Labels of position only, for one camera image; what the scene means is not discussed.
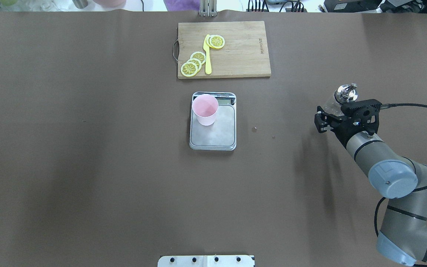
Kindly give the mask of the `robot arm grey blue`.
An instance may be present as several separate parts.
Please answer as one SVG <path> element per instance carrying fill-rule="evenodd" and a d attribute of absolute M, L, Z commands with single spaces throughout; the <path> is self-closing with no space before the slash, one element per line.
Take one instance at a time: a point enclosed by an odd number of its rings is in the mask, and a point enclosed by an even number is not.
<path fill-rule="evenodd" d="M 318 132 L 330 130 L 367 176 L 371 186 L 388 200 L 381 227 L 376 227 L 378 252 L 404 266 L 427 265 L 427 165 L 396 154 L 378 137 L 381 103 L 345 104 L 340 116 L 318 106 Z"/>

